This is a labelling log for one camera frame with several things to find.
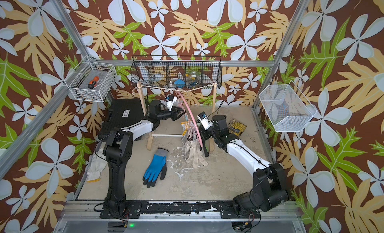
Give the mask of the pink clip hanger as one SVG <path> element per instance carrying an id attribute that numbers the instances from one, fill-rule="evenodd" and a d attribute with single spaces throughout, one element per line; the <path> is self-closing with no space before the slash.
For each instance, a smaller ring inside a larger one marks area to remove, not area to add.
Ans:
<path id="1" fill-rule="evenodd" d="M 177 95 L 182 99 L 183 103 L 185 104 L 187 110 L 188 110 L 188 113 L 189 115 L 191 116 L 191 119 L 192 119 L 192 122 L 194 124 L 194 127 L 195 127 L 195 130 L 196 130 L 196 133 L 198 135 L 198 140 L 199 140 L 199 144 L 200 144 L 200 147 L 201 149 L 204 148 L 204 145 L 203 145 L 203 141 L 202 141 L 202 137 L 201 137 L 201 134 L 200 134 L 200 131 L 199 131 L 199 127 L 197 125 L 197 122 L 195 120 L 195 117 L 193 116 L 193 113 L 187 103 L 187 101 L 185 100 L 184 96 L 179 92 L 179 91 L 176 91 Z"/>

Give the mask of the white cotton glove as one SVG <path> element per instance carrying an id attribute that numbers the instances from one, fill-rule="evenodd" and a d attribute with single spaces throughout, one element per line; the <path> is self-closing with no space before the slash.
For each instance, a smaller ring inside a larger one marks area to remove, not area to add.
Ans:
<path id="1" fill-rule="evenodd" d="M 188 141 L 197 141 L 197 143 L 200 144 L 199 136 L 194 129 L 189 132 Z"/>

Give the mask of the green rubber glove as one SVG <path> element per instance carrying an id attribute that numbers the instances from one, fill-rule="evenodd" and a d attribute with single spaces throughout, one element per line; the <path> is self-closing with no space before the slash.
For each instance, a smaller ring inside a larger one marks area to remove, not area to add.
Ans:
<path id="1" fill-rule="evenodd" d="M 204 130 L 203 127 L 199 128 L 200 136 L 203 143 L 203 150 L 204 150 L 204 156 L 205 158 L 209 157 L 209 134 Z"/>

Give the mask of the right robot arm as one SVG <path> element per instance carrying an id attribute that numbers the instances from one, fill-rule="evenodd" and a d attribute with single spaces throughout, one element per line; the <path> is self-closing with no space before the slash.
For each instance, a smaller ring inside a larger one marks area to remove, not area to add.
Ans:
<path id="1" fill-rule="evenodd" d="M 198 121 L 202 138 L 212 138 L 218 148 L 234 157 L 253 177 L 251 190 L 233 199 L 232 210 L 238 217 L 258 211 L 267 212 L 289 200 L 287 175 L 283 166 L 262 159 L 239 136 L 231 133 L 226 115 L 214 115 L 210 120 L 202 112 L 198 115 Z"/>

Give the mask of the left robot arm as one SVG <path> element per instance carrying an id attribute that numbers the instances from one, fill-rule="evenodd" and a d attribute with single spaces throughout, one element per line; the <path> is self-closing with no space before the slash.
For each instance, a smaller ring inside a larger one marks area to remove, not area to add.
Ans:
<path id="1" fill-rule="evenodd" d="M 181 107 L 164 105 L 159 100 L 149 103 L 147 113 L 142 109 L 139 99 L 113 100 L 102 125 L 99 136 L 106 143 L 103 155 L 109 167 L 109 188 L 101 218 L 122 219 L 132 214 L 126 203 L 125 172 L 133 153 L 133 142 L 157 129 L 160 121 L 175 121 L 185 113 Z"/>

